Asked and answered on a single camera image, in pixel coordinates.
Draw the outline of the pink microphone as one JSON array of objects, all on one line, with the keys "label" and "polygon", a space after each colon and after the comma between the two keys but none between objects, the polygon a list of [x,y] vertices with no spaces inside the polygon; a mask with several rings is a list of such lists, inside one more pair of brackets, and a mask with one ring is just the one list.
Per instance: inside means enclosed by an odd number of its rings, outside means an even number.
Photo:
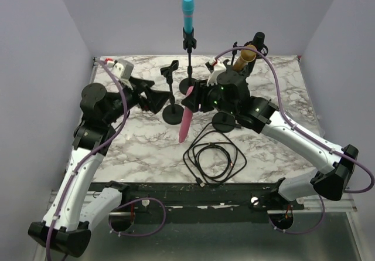
[{"label": "pink microphone", "polygon": [[190,125],[193,118],[193,112],[186,106],[183,111],[182,121],[179,130],[179,143],[183,143],[189,133]]}]

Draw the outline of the short black mic stand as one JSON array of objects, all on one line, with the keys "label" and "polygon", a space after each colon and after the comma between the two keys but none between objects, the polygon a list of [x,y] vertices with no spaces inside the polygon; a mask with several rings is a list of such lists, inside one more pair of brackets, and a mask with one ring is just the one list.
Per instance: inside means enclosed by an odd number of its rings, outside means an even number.
[{"label": "short black mic stand", "polygon": [[163,120],[170,125],[177,125],[182,122],[183,107],[176,104],[175,97],[173,94],[173,72],[179,67],[179,61],[173,60],[171,64],[167,67],[162,67],[160,69],[161,75],[166,79],[166,83],[169,86],[169,102],[162,112]]}]

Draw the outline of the shock mount mic stand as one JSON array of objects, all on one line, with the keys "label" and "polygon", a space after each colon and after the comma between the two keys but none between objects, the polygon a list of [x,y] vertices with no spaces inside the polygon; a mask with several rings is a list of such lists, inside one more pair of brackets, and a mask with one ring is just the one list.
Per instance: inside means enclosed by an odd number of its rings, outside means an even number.
[{"label": "shock mount mic stand", "polygon": [[[253,71],[253,68],[254,63],[245,65],[244,68],[240,70],[240,75],[244,76],[245,78],[249,77],[249,75]],[[212,126],[215,130],[221,133],[229,133],[235,128],[239,128],[239,125],[236,124],[235,118],[223,112],[218,112],[213,116]]]}]

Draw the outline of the gold microphone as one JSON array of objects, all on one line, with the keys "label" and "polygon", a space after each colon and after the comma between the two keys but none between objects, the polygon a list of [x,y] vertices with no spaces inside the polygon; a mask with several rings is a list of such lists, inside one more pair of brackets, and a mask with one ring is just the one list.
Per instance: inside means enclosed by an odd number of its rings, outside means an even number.
[{"label": "gold microphone", "polygon": [[253,50],[257,50],[254,45],[247,45],[245,49],[241,50],[240,56],[233,65],[234,71],[240,72],[248,63],[256,60],[257,54]]}]

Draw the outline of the blue microphone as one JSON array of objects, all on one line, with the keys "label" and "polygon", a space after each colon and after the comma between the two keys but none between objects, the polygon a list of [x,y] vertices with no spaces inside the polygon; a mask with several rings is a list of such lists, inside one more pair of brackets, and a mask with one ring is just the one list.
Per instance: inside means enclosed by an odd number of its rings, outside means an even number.
[{"label": "blue microphone", "polygon": [[193,13],[195,10],[194,0],[182,0],[183,28],[186,33],[193,31]]}]

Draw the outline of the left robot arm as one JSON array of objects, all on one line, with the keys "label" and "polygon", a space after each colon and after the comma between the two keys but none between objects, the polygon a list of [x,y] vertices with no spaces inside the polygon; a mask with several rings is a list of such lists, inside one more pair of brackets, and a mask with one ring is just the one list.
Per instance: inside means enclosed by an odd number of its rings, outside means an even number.
[{"label": "left robot arm", "polygon": [[48,259],[51,250],[80,257],[100,221],[113,209],[129,207],[129,185],[114,181],[107,183],[93,202],[85,205],[84,200],[96,170],[119,134],[112,124],[126,119],[128,110],[135,106],[157,114],[168,101],[170,93],[153,90],[154,84],[132,77],[130,85],[121,84],[117,93],[108,92],[100,83],[91,83],[81,92],[83,116],[74,132],[68,169],[48,212],[28,230],[29,236],[46,248]]}]

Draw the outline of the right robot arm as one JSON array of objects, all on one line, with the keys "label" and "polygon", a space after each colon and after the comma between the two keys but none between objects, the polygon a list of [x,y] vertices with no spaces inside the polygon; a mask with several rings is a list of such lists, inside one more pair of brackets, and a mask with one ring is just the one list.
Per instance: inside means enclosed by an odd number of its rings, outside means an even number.
[{"label": "right robot arm", "polygon": [[298,198],[312,195],[341,200],[353,174],[358,149],[332,144],[290,118],[283,118],[276,104],[251,95],[246,79],[238,73],[220,73],[214,85],[197,81],[182,105],[193,113],[217,110],[233,116],[242,127],[278,141],[316,168],[294,178],[279,179],[262,201],[266,206],[283,209]]}]

